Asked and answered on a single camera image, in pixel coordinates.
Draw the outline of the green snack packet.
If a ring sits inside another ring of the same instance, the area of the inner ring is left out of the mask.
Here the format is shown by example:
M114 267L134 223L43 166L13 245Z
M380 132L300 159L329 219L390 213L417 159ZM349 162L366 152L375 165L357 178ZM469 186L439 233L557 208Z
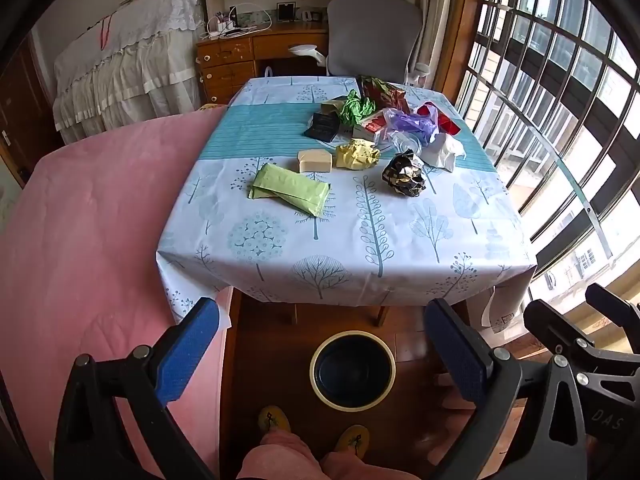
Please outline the green snack packet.
M283 167L265 164L250 184L248 197L280 198L296 209L319 218L322 216L330 186Z

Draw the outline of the green paper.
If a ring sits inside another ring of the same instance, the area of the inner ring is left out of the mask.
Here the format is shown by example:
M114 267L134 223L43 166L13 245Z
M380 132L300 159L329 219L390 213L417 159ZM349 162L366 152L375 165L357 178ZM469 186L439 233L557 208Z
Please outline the green paper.
M350 90L338 112L338 118L342 125L353 127L375 112L375 102L367 96L363 98L356 90Z

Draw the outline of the window security grille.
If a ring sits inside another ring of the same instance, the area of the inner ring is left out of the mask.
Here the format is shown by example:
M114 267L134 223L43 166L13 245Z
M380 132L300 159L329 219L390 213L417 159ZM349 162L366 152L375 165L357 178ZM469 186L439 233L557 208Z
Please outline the window security grille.
M539 270L632 243L639 65L597 0L480 0L458 109L500 172Z

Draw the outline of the red gold foil snack bag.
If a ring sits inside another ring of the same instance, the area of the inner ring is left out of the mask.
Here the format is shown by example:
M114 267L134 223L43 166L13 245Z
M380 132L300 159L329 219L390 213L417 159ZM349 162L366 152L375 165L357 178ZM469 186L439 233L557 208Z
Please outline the red gold foil snack bag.
M404 89L372 76L358 76L357 81L361 95L371 100L376 110L394 108L405 114L410 112Z

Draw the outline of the black Talopn packet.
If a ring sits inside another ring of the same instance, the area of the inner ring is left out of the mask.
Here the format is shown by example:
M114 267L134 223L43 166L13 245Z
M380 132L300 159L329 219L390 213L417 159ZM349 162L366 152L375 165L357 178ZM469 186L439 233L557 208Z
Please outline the black Talopn packet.
M340 118L335 112L330 114L314 113L304 136L321 142L332 142L340 131Z

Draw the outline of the right yellow slipper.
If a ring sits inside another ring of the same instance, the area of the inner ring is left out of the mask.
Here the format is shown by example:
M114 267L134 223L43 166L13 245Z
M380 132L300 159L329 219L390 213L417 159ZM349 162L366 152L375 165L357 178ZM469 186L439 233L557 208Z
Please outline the right yellow slipper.
M364 459L370 444L370 431L362 425L354 425L347 428L335 445L335 452L349 452Z

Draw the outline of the tree print tablecloth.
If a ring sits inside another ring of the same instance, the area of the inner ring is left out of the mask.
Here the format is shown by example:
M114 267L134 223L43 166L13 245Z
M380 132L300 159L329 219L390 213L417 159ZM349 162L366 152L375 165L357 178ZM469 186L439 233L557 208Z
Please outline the tree print tablecloth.
M345 307L465 301L474 325L501 333L536 269L532 244L497 170L469 128L454 170L426 167L416 197L381 167L315 172L329 188L318 216L253 189L267 166L298 168L322 102L346 77L250 80L198 155L160 237L156 262L172 315L234 287L263 302Z

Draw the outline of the pink bed cover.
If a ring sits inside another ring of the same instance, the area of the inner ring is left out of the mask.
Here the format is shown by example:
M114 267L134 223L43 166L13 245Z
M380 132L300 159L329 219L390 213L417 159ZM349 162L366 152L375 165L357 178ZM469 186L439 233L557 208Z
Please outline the pink bed cover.
M76 356L123 358L174 322L156 248L222 114L198 110L67 145L38 162L12 209L1 234L1 373L46 478Z

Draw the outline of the black gold wrapper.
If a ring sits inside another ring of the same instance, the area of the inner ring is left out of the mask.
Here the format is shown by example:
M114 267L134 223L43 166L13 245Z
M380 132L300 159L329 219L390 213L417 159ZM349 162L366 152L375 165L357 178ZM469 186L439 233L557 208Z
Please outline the black gold wrapper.
M398 153L383 170L382 179L396 193L418 197L426 188L424 163L413 150Z

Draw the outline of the blue cream trash bin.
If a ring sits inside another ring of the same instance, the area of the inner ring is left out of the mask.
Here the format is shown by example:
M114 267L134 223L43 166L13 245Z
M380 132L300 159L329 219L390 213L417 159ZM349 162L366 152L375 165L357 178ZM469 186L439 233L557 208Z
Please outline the blue cream trash bin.
M321 402L344 413L380 404L393 389L396 361L384 340L364 330L345 330L320 344L309 380Z

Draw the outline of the wooden desk with drawers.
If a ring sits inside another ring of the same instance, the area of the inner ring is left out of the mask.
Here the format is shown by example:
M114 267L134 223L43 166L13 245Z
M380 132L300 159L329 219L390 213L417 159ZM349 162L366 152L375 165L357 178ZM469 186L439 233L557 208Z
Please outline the wooden desk with drawers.
M238 38L199 42L195 64L205 102L228 104L250 78L324 75L326 71L313 58L296 56L290 51L303 44L312 44L320 53L327 54L328 25L277 24Z

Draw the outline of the clear plastic cup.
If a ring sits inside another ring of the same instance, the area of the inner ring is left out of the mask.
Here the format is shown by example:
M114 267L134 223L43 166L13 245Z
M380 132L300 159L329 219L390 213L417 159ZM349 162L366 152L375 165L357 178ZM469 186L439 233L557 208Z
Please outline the clear plastic cup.
M384 136L381 138L378 148L381 152L388 152L394 150L396 153L405 153L406 151L412 151L415 155L420 155L422 151L422 144L420 138L414 133L399 131L399 130L387 130Z

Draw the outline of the left yellow slipper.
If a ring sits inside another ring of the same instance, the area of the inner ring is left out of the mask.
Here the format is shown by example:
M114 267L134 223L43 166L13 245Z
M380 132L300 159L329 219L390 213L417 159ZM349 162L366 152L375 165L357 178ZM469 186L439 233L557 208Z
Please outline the left yellow slipper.
M273 430L290 432L291 426L288 418L280 408L269 405L263 408L258 416L258 426L263 434Z

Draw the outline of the beige small box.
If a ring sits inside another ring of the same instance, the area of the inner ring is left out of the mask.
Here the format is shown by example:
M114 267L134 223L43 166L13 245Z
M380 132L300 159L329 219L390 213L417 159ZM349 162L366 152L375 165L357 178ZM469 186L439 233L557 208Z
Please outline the beige small box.
M298 170L301 174L311 172L330 172L333 167L333 156L322 148L299 151L297 154Z

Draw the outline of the grey office chair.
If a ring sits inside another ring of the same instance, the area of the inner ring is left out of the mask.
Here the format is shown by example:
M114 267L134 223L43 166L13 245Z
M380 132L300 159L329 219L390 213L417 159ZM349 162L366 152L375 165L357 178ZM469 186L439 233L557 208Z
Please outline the grey office chair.
M332 0L326 8L328 53L313 44L288 50L314 58L332 76L372 76L403 84L423 28L419 8L406 0Z

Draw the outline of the olive green tea box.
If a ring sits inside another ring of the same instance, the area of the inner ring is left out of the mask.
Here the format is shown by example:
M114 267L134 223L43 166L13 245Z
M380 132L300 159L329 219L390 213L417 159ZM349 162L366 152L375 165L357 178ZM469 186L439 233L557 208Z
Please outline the olive green tea box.
M347 96L338 96L337 98L323 101L320 105L320 113L323 115L340 114L346 99Z

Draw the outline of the pink trousers legs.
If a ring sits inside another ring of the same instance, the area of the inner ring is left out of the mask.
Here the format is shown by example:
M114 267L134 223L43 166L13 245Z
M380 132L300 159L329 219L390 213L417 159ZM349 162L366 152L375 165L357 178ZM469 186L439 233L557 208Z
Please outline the pink trousers legs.
M322 462L303 440L281 429L267 432L244 457L238 479L415 479L408 472L366 464L353 452L329 453Z

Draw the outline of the red white milk carton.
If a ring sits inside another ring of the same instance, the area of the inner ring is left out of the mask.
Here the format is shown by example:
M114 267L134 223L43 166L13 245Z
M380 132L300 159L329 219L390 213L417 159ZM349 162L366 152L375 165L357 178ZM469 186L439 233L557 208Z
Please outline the red white milk carton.
M352 137L354 139L363 139L378 144L382 139L385 128L386 120L384 114L378 112L360 120L360 122L352 128Z

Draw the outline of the purple plastic bag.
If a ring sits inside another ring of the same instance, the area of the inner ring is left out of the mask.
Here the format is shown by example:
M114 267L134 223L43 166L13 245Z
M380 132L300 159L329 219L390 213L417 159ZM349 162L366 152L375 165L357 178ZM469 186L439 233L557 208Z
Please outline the purple plastic bag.
M400 142L401 138L410 139L414 145L421 148L435 141L439 134L439 126L436 118L426 115L408 114L396 108L383 110L386 123L386 136L394 142Z

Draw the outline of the yellow paper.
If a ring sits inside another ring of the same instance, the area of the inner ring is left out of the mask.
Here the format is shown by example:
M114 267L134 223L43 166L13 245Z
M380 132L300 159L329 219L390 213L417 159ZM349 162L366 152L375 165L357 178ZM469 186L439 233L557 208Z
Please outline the yellow paper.
M381 152L373 142L352 139L335 149L335 166L349 170L365 170L378 164Z

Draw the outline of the yellow slipper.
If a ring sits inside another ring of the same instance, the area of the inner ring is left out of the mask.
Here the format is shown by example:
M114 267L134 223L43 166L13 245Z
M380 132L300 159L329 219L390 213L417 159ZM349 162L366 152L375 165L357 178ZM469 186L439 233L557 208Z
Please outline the yellow slipper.
M370 431L362 425L354 425L347 428L335 445L335 452L349 452L364 459L370 444Z
M258 416L258 426L263 434L273 430L290 432L291 426L288 418L280 408L269 405L263 408Z

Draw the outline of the white paper bag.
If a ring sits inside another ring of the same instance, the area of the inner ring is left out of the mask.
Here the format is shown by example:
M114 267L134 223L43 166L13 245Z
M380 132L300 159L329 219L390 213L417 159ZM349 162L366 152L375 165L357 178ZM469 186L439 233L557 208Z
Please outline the white paper bag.
M465 158L463 144L448 133L435 133L431 143L421 148L419 155L428 166L453 172L459 157Z

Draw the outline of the white lace covered furniture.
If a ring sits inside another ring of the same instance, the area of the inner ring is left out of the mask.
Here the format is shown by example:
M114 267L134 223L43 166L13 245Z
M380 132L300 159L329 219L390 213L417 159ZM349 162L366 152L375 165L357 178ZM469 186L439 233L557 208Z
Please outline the white lace covered furniture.
M200 108L203 32L201 0L134 0L72 41L54 62L63 141Z

